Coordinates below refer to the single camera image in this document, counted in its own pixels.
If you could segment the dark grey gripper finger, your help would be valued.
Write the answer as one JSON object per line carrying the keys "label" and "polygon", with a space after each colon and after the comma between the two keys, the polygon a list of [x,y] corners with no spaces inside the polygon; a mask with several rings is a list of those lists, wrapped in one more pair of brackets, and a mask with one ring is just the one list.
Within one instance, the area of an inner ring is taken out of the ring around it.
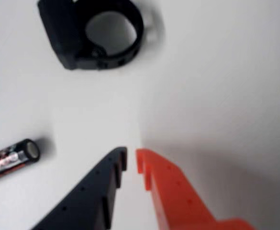
{"label": "dark grey gripper finger", "polygon": [[113,149],[33,229],[109,230],[126,169],[127,148]]}

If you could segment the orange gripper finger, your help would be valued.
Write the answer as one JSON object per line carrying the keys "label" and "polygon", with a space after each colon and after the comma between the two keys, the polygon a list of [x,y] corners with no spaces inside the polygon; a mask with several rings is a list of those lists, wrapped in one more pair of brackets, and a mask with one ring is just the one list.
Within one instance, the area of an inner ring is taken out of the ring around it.
{"label": "orange gripper finger", "polygon": [[152,195],[161,230],[252,230],[238,218],[217,220],[180,167],[149,149],[137,149],[138,172]]}

